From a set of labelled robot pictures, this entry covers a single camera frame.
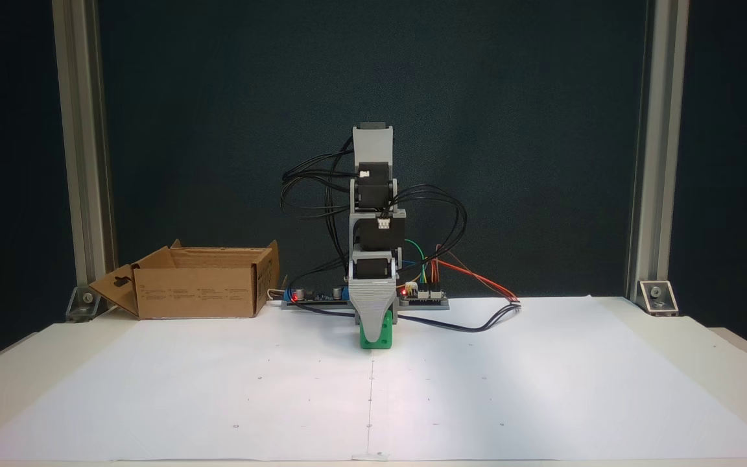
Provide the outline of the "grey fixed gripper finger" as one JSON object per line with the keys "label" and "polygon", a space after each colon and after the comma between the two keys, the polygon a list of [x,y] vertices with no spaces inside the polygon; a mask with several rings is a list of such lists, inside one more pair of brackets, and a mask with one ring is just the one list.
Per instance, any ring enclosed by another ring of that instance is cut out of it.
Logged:
{"label": "grey fixed gripper finger", "polygon": [[368,342],[379,340],[386,312],[396,299],[395,279],[350,279],[349,297]]}

